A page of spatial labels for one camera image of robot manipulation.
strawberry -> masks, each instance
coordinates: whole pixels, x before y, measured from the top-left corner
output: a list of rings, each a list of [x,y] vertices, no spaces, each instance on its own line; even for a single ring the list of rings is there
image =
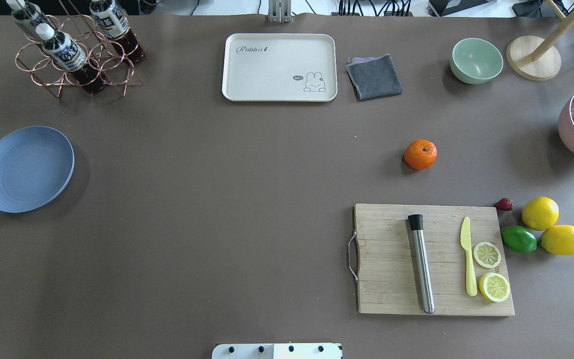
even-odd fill
[[[502,198],[493,207],[500,211],[511,211],[513,209],[513,201],[510,198]]]

green bowl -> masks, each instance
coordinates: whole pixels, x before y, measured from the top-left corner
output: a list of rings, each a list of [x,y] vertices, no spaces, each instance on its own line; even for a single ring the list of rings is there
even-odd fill
[[[483,84],[504,68],[504,59],[492,43],[481,38],[461,39],[451,53],[451,71],[467,84]]]

bottle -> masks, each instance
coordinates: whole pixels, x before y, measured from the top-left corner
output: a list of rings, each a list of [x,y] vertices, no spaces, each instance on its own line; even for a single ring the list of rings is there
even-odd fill
[[[68,71],[87,93],[93,94],[103,89],[105,74],[90,66],[87,55],[70,35],[53,29],[47,23],[37,26],[37,34],[43,39],[43,52]]]
[[[25,0],[6,0],[6,2],[12,9],[14,22],[16,22],[29,38],[34,39],[36,37],[34,29],[41,23],[47,23],[55,29],[52,21],[46,17],[37,5],[31,2],[25,2]]]
[[[92,0],[90,12],[105,36],[120,44],[132,63],[139,62],[145,57],[145,52],[132,32],[128,19],[123,15],[115,0]],[[114,42],[112,46],[120,54],[121,48]]]

blue plate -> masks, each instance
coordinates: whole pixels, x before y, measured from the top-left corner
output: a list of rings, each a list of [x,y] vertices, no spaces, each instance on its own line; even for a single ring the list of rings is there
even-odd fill
[[[55,199],[70,181],[75,152],[61,132],[32,126],[0,140],[0,211],[20,213]]]

yellow knife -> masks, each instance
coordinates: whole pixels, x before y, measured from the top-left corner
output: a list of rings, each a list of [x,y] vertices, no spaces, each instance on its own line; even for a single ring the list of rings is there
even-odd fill
[[[478,295],[478,286],[475,284],[475,269],[473,268],[473,255],[471,253],[471,218],[465,217],[460,232],[460,245],[466,255],[466,292],[470,296]]]

